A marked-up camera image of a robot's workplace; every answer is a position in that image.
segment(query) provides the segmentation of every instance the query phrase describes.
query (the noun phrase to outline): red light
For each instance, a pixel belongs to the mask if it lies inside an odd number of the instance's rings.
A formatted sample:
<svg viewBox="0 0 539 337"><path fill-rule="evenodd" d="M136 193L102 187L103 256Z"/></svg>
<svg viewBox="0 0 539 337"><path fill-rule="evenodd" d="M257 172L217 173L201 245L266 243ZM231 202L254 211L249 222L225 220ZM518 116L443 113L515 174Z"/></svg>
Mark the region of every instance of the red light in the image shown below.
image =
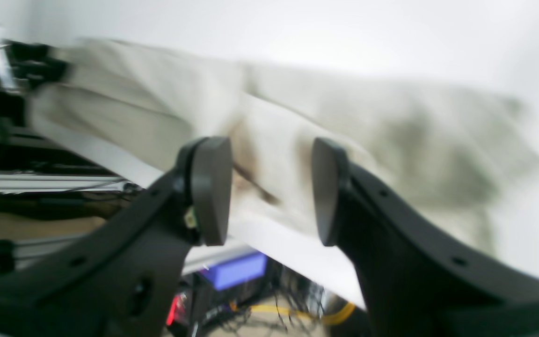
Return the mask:
<svg viewBox="0 0 539 337"><path fill-rule="evenodd" d="M169 315L168 319L165 321L165 325L170 326L174 322L174 315L176 314L176 305L178 304L178 299L180 298L180 295L174 296L174 300L172 301L172 307L169 309Z"/></svg>

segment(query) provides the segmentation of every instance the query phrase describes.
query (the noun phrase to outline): white wall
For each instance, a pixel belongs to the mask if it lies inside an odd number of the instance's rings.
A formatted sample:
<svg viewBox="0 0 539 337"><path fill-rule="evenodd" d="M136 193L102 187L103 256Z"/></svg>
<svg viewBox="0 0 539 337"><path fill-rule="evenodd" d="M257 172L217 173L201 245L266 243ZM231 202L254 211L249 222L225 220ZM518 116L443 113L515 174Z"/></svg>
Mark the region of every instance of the white wall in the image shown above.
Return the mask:
<svg viewBox="0 0 539 337"><path fill-rule="evenodd" d="M539 0L47 0L38 10L45 43L117 38L514 94L539 150ZM502 258L539 275L539 187L495 219Z"/></svg>
<svg viewBox="0 0 539 337"><path fill-rule="evenodd" d="M30 41L33 0L0 0L0 24L6 28L6 37Z"/></svg>

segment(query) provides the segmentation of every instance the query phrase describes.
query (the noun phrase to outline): beige cloth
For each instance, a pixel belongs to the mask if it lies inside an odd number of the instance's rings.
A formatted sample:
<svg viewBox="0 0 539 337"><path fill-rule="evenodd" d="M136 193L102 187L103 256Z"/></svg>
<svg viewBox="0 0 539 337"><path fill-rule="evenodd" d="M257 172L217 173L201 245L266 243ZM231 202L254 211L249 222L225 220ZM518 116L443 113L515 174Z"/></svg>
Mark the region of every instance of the beige cloth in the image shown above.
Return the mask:
<svg viewBox="0 0 539 337"><path fill-rule="evenodd" d="M238 172L232 218L246 205L316 235L310 150L325 136L438 226L492 253L488 208L539 165L517 129L519 104L476 89L109 40L61 57L75 71L39 96L33 118L109 140L161 170L186 141L229 135Z"/></svg>

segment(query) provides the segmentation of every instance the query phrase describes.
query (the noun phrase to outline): screw hole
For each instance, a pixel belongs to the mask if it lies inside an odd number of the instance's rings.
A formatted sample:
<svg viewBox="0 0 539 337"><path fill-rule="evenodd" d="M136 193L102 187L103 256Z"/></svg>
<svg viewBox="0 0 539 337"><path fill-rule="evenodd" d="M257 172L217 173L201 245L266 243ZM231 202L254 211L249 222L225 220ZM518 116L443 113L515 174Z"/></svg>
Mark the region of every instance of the screw hole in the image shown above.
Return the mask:
<svg viewBox="0 0 539 337"><path fill-rule="evenodd" d="M78 267L81 264L84 264L86 262L86 258L84 256L79 256L75 259L72 259L70 263L68 263L68 266L70 267Z"/></svg>
<svg viewBox="0 0 539 337"><path fill-rule="evenodd" d="M460 257L453 257L452 258L453 262L461 267L465 267L467 266L469 263L467 263L466 260L464 260L463 258L460 258Z"/></svg>
<svg viewBox="0 0 539 337"><path fill-rule="evenodd" d="M132 316L139 316L151 302L153 295L153 280L150 277L141 278L134 286L128 301L128 311Z"/></svg>

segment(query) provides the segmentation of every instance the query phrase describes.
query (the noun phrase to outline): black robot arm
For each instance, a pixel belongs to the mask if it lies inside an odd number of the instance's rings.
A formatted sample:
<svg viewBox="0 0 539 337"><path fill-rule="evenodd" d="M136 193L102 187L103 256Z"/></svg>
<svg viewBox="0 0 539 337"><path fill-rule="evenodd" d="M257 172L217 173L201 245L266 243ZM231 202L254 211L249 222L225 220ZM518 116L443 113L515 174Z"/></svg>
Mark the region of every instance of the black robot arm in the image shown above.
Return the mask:
<svg viewBox="0 0 539 337"><path fill-rule="evenodd" d="M173 170L83 240L0 277L0 333L14 337L158 337L184 259L223 245L229 140L182 148Z"/></svg>
<svg viewBox="0 0 539 337"><path fill-rule="evenodd" d="M538 279L430 224L329 139L312 171L321 240L355 265L376 337L539 336Z"/></svg>

